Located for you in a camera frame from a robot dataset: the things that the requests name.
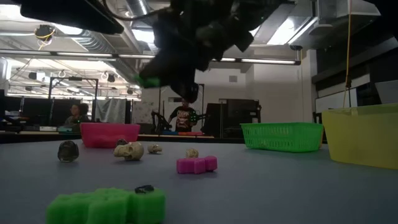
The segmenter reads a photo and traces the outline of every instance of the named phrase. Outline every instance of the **person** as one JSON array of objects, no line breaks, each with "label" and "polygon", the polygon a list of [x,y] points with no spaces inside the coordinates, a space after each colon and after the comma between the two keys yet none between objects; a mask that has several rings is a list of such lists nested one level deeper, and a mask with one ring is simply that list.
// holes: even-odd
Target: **person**
[{"label": "person", "polygon": [[78,123],[89,122],[87,113],[88,113],[88,104],[80,103],[79,105],[72,105],[70,108],[70,113],[72,114],[65,121],[64,126],[72,127]]},{"label": "person", "polygon": [[172,120],[177,117],[177,121],[175,122],[175,131],[177,132],[190,132],[192,131],[192,127],[197,124],[197,122],[192,123],[189,121],[189,118],[192,113],[195,112],[194,109],[189,107],[189,103],[184,99],[181,101],[182,106],[177,107],[173,113],[169,117],[169,124]]}]

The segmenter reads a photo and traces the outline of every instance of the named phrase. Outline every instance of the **man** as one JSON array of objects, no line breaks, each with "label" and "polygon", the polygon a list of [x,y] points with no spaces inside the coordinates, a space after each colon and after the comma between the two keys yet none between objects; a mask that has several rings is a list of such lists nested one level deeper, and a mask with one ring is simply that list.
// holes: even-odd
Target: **man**
[{"label": "man", "polygon": [[189,118],[192,113],[195,112],[194,109],[189,107],[189,103],[184,99],[181,101],[182,106],[177,107],[169,117],[169,124],[172,120],[177,117],[175,123],[175,131],[177,132],[190,132],[192,131],[192,126],[197,125],[197,122],[190,122]]}]

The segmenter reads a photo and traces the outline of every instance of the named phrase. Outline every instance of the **woman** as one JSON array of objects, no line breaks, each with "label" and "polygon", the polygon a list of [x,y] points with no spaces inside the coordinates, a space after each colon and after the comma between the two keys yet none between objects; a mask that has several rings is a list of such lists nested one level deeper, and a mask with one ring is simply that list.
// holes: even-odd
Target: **woman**
[{"label": "woman", "polygon": [[78,123],[82,122],[89,122],[90,119],[88,119],[87,113],[88,113],[88,104],[86,103],[80,103],[79,105],[72,105],[70,108],[70,112],[72,116],[70,116],[66,121],[65,121],[65,126],[66,127],[72,127]]}]

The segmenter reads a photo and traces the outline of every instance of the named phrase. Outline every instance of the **toy skull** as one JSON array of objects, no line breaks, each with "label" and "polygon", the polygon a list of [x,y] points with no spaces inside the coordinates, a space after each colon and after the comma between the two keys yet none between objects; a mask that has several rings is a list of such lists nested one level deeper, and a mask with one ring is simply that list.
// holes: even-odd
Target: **toy skull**
[{"label": "toy skull", "polygon": [[158,144],[149,145],[148,152],[152,154],[157,154],[158,152],[162,152],[162,147]]},{"label": "toy skull", "polygon": [[185,157],[186,158],[197,158],[199,156],[199,152],[196,149],[187,149],[185,152]]},{"label": "toy skull", "polygon": [[144,147],[139,142],[129,142],[129,144],[124,146],[116,146],[113,155],[115,157],[124,157],[125,160],[135,160],[141,159],[144,154]]}]

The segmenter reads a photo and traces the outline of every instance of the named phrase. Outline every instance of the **pink foam block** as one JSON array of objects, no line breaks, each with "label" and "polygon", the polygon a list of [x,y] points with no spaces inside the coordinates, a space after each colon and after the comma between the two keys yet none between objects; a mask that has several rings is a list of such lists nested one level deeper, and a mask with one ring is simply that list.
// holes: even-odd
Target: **pink foam block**
[{"label": "pink foam block", "polygon": [[206,161],[198,158],[177,159],[179,174],[201,174],[206,172]]},{"label": "pink foam block", "polygon": [[207,156],[205,157],[206,171],[217,170],[217,157]]}]

